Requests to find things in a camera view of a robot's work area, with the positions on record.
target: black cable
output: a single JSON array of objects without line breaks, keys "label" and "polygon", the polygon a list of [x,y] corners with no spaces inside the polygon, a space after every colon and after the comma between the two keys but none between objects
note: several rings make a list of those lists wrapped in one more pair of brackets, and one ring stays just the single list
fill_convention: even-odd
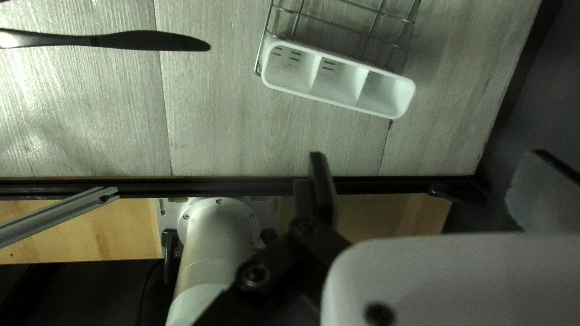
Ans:
[{"label": "black cable", "polygon": [[151,268],[149,268],[149,271],[147,272],[147,276],[145,277],[145,283],[143,284],[143,288],[141,289],[141,295],[139,296],[139,309],[137,310],[137,319],[135,320],[135,326],[141,325],[141,315],[143,314],[143,301],[145,298],[145,289],[147,288],[149,279],[151,278],[151,275],[153,275],[153,271],[155,270],[155,268],[161,265],[162,262],[163,259],[158,260],[153,264],[153,266],[151,266]]}]

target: white plastic casing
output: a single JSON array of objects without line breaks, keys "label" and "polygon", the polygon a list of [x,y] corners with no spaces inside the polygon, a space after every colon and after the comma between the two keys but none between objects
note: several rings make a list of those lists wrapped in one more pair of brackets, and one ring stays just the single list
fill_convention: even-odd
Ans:
[{"label": "white plastic casing", "polygon": [[580,235],[379,239],[343,251],[322,293],[321,326],[580,325]]},{"label": "white plastic casing", "polygon": [[415,94],[409,78],[271,34],[262,66],[269,88],[388,119],[400,118]]}]

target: black metal rail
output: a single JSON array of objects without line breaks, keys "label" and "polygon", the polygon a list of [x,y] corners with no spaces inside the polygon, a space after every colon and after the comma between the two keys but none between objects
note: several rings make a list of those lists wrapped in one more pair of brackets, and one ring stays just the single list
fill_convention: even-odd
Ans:
[{"label": "black metal rail", "polygon": [[[284,196],[292,182],[305,178],[151,178],[1,180],[0,200],[56,200],[94,187],[117,187],[121,198]],[[472,190],[468,176],[334,177],[336,192],[351,194],[426,193],[434,182],[458,190]]]}]

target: dark floor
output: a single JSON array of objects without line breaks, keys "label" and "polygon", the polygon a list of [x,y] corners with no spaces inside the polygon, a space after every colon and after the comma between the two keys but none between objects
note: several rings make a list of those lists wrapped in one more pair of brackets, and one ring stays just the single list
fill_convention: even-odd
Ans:
[{"label": "dark floor", "polygon": [[445,232],[520,230],[503,200],[528,150],[580,171],[579,16],[579,1],[543,2],[476,173],[489,204],[454,204]]}]

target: white cylindrical motor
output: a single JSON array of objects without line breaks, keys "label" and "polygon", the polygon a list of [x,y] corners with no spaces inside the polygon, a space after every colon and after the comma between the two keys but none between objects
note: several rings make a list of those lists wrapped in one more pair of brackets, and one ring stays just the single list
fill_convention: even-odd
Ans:
[{"label": "white cylindrical motor", "polygon": [[256,216],[250,205],[223,197],[198,200],[183,212],[182,261],[166,326],[190,326],[234,281],[252,255],[250,216]]}]

